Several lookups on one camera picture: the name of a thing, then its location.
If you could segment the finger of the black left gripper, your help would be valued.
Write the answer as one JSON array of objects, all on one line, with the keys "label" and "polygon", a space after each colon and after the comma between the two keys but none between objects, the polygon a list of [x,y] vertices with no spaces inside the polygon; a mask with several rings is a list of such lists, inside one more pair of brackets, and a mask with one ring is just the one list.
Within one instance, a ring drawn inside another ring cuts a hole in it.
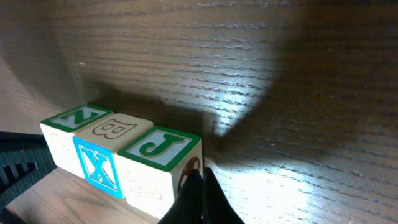
[{"label": "finger of the black left gripper", "polygon": [[1,132],[1,208],[57,166],[43,135]]}]

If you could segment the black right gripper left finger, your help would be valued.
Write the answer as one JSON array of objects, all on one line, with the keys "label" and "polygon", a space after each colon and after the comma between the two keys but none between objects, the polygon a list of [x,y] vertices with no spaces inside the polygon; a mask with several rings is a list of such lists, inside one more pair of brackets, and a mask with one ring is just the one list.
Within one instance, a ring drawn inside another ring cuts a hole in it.
[{"label": "black right gripper left finger", "polygon": [[200,224],[202,217],[200,184],[199,171],[192,170],[171,208],[158,224]]}]

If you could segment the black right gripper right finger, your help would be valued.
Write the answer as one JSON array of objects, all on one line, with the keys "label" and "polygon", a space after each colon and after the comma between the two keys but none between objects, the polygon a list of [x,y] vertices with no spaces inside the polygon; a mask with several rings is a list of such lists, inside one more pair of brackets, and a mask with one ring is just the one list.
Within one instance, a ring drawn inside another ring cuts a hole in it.
[{"label": "black right gripper right finger", "polygon": [[209,167],[203,170],[201,186],[202,214],[205,224],[244,224],[229,204],[213,171]]}]

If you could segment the red dinosaur picture block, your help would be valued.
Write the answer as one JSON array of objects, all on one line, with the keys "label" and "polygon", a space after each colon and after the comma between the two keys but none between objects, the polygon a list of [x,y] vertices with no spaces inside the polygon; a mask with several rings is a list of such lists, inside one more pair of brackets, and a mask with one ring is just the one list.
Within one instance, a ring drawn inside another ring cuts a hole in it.
[{"label": "red dinosaur picture block", "polygon": [[80,105],[41,121],[40,128],[55,164],[84,178],[73,137],[113,114],[114,111],[110,109]]}]

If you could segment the yellow picture block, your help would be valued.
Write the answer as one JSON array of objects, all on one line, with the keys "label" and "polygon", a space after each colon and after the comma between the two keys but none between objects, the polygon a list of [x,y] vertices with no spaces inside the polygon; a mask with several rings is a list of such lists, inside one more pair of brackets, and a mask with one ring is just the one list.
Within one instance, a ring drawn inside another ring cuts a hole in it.
[{"label": "yellow picture block", "polygon": [[200,136],[154,126],[116,156],[122,193],[129,205],[161,219],[191,170],[202,173]]}]

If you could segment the blue letter X block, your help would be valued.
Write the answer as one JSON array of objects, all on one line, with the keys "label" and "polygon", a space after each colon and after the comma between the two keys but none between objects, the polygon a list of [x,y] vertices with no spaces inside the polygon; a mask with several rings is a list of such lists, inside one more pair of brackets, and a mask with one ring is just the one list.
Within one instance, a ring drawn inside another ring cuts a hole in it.
[{"label": "blue letter X block", "polygon": [[116,113],[74,136],[86,181],[113,197],[124,198],[116,154],[153,126],[152,121]]}]

